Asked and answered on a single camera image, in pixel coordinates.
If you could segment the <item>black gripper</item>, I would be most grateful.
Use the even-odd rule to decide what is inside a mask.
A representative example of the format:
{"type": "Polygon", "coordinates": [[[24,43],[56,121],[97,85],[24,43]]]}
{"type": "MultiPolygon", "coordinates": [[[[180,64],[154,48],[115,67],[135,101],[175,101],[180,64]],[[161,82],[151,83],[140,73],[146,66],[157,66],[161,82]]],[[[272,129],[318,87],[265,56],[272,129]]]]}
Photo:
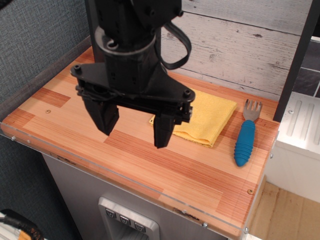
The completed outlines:
{"type": "MultiPolygon", "coordinates": [[[[159,41],[153,36],[140,45],[119,45],[99,36],[97,45],[104,61],[78,64],[70,73],[77,79],[77,94],[96,127],[109,136],[119,119],[118,106],[151,114],[165,107],[181,107],[182,121],[191,119],[195,93],[171,78],[159,59],[159,41]]],[[[153,120],[154,146],[168,146],[175,126],[174,117],[156,115],[153,120]]]]}

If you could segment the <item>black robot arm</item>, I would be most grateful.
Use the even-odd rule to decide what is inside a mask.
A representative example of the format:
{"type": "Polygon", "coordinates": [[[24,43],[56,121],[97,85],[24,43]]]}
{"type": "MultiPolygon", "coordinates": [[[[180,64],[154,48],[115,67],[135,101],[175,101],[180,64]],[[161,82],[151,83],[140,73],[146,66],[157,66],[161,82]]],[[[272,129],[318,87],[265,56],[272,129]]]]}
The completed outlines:
{"type": "Polygon", "coordinates": [[[104,61],[71,68],[76,90],[97,128],[109,135],[119,119],[119,106],[154,115],[154,145],[168,145],[175,125],[189,122],[193,90],[167,74],[183,66],[184,56],[165,62],[161,55],[161,29],[172,33],[187,53],[192,45],[173,24],[183,15],[179,0],[97,0],[98,25],[94,40],[104,61]]]}

